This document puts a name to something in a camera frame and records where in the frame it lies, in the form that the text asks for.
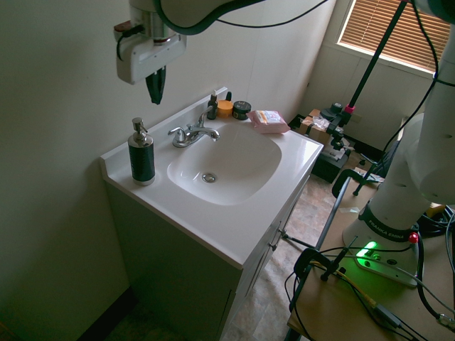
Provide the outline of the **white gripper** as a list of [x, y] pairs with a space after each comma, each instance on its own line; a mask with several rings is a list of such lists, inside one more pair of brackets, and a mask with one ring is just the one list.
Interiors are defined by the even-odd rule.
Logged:
[[121, 59], [117, 58], [117, 75], [131, 85], [146, 78], [151, 102], [160, 104], [166, 65], [184, 54], [186, 46], [187, 37], [181, 34], [170, 37], [162, 45], [156, 45], [153, 39], [142, 34], [123, 39], [119, 47]]

